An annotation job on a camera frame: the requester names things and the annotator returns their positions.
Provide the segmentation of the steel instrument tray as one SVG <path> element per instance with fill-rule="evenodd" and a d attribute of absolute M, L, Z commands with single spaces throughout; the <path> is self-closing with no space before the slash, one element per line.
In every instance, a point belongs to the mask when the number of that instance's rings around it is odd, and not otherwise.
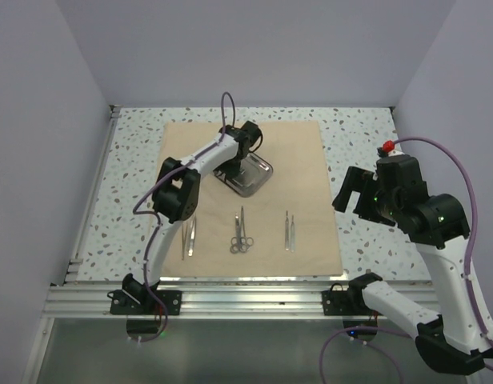
<path fill-rule="evenodd" d="M 214 176 L 242 198 L 253 196 L 272 176 L 272 165 L 249 153 L 241 160 L 231 160 L 214 170 Z"/>

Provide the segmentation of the steel tweezers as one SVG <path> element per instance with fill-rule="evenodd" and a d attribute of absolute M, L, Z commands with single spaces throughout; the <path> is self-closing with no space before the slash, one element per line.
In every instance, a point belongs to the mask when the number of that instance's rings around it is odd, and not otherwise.
<path fill-rule="evenodd" d="M 184 222 L 181 227 L 181 235 L 182 235 L 182 257 L 181 259 L 184 261 L 186 257 L 186 238 L 187 238 L 187 224 Z"/>
<path fill-rule="evenodd" d="M 194 254 L 194 243 L 195 243 L 195 237 L 196 237 L 196 226 L 197 226 L 197 218 L 196 216 L 193 217 L 192 222 L 190 224 L 190 237 L 189 237 L 189 242 L 188 242 L 188 257 L 192 257 Z"/>

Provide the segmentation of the steel scalpel handle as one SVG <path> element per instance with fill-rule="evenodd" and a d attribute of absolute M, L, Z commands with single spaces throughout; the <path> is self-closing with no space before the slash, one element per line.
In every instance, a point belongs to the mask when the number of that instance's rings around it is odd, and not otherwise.
<path fill-rule="evenodd" d="M 289 221 L 288 210 L 286 210 L 286 217 L 284 224 L 284 249 L 285 251 L 290 250 L 290 221 Z"/>
<path fill-rule="evenodd" d="M 294 215 L 291 216 L 290 250 L 291 250 L 291 252 L 295 252 L 295 218 L 294 218 Z"/>

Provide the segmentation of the steel surgical scissors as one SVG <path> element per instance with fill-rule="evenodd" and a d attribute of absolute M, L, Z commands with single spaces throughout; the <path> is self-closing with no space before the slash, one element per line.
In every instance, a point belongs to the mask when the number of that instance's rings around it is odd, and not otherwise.
<path fill-rule="evenodd" d="M 245 213 L 244 213 L 244 207 L 243 206 L 241 206 L 239 221 L 240 221 L 240 247 L 239 247 L 239 250 L 242 253 L 246 253 L 254 245 L 254 239 L 252 237 L 248 237 L 246 234 Z"/>

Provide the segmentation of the steel forceps with rings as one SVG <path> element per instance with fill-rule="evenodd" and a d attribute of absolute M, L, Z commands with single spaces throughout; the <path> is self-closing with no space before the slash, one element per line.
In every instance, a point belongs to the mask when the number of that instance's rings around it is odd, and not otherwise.
<path fill-rule="evenodd" d="M 234 237 L 230 240 L 230 252 L 237 254 L 242 252 L 242 229 L 238 214 L 234 215 Z"/>

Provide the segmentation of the beige surgical cloth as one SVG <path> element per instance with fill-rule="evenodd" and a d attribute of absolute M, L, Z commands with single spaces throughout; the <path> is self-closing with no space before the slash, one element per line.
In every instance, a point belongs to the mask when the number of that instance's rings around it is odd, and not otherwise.
<path fill-rule="evenodd" d="M 257 155 L 274 173 L 251 197 L 242 198 L 214 175 L 200 186 L 194 254 L 182 257 L 175 236 L 161 277 L 340 276 L 343 265 L 319 124 L 262 122 Z M 234 215 L 244 207 L 246 235 L 254 245 L 232 254 Z M 286 210 L 295 218 L 295 252 L 284 249 Z"/>

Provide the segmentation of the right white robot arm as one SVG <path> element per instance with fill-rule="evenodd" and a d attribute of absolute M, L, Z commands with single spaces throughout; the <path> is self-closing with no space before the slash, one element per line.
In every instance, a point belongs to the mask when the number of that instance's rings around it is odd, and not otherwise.
<path fill-rule="evenodd" d="M 332 206 L 347 208 L 359 193 L 354 212 L 361 219 L 397 226 L 416 245 L 431 276 L 440 310 L 411 301 L 376 273 L 366 273 L 341 292 L 356 314 L 374 311 L 389 318 L 415 342 L 433 371 L 468 376 L 493 358 L 493 320 L 467 256 L 474 228 L 458 199 L 431 195 L 418 161 L 397 156 L 378 161 L 376 170 L 348 168 Z"/>

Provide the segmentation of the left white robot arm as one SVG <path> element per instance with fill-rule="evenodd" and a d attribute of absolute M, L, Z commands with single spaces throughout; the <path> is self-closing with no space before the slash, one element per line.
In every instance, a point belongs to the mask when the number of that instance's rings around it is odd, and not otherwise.
<path fill-rule="evenodd" d="M 165 160 L 158 181 L 133 208 L 135 215 L 155 217 L 154 230 L 146 244 L 140 271 L 126 275 L 122 289 L 108 294 L 113 315 L 153 314 L 157 308 L 169 314 L 154 290 L 175 235 L 196 211 L 201 181 L 224 163 L 241 161 L 250 147 L 247 134 L 238 137 L 217 134 L 208 146 L 197 152 L 181 160 Z"/>

